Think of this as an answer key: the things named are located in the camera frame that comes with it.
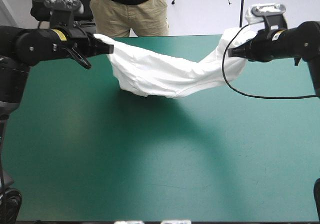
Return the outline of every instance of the crumpled fabric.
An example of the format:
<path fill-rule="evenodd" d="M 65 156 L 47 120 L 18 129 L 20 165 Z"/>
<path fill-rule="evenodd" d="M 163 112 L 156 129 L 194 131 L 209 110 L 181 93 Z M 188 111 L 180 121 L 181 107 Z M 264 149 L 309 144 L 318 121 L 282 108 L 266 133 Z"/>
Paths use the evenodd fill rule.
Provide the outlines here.
<path fill-rule="evenodd" d="M 145 97 L 159 95 L 182 98 L 200 90 L 225 84 L 222 57 L 226 46 L 239 30 L 225 30 L 218 46 L 198 63 L 127 45 L 101 34 L 95 34 L 94 37 L 114 45 L 113 54 L 108 54 L 107 57 L 121 89 Z M 230 48 L 237 47 L 254 36 L 255 32 L 245 28 Z M 227 79 L 232 81 L 237 78 L 245 64 L 246 59 L 230 58 L 226 54 L 224 69 Z"/>

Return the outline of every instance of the person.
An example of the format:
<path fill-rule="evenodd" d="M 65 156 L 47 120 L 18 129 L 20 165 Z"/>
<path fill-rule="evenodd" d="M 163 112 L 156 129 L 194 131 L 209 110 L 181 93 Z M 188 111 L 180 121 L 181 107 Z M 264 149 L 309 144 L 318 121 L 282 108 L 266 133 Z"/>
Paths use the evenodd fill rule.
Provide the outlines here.
<path fill-rule="evenodd" d="M 167 36 L 166 0 L 90 0 L 96 32 L 109 37 Z"/>

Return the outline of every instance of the yellow label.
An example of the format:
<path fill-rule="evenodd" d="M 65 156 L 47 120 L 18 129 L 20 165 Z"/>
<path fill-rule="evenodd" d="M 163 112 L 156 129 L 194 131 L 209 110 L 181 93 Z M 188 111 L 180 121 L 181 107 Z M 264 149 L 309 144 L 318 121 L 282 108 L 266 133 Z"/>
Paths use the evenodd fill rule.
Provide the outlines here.
<path fill-rule="evenodd" d="M 284 30 L 278 31 L 276 32 L 276 34 L 273 36 L 272 41 L 278 40 L 280 34 L 283 32 Z"/>
<path fill-rule="evenodd" d="M 61 41 L 67 41 L 66 36 L 60 30 L 56 30 L 56 29 L 52 29 L 52 30 L 56 32 L 56 34 L 59 36 Z"/>

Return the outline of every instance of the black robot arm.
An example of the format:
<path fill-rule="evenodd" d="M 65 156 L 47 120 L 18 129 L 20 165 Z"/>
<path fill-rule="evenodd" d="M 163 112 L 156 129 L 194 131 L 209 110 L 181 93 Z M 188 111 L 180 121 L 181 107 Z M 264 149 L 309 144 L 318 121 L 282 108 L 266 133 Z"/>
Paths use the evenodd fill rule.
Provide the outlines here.
<path fill-rule="evenodd" d="M 278 12 L 258 13 L 256 7 L 249 10 L 252 18 L 264 21 L 265 29 L 246 43 L 228 50 L 228 55 L 260 62 L 294 58 L 296 66 L 303 59 L 308 63 L 315 93 L 320 96 L 320 22 L 304 22 L 297 28 L 287 29 L 284 6 L 275 5 L 275 10 L 276 6 L 280 9 Z"/>

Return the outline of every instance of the green tabletop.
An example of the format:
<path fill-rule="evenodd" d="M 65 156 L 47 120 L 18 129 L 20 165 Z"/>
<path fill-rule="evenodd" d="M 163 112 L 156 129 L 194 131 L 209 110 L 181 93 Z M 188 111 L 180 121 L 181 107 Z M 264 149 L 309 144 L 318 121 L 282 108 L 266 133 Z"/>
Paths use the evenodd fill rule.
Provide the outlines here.
<path fill-rule="evenodd" d="M 199 61 L 219 38 L 121 41 Z M 145 98 L 120 90 L 106 56 L 90 61 L 38 64 L 10 117 L 3 165 L 22 192 L 19 220 L 317 220 L 319 99 L 251 99 L 226 86 Z M 233 84 L 314 92 L 292 59 L 249 62 Z"/>

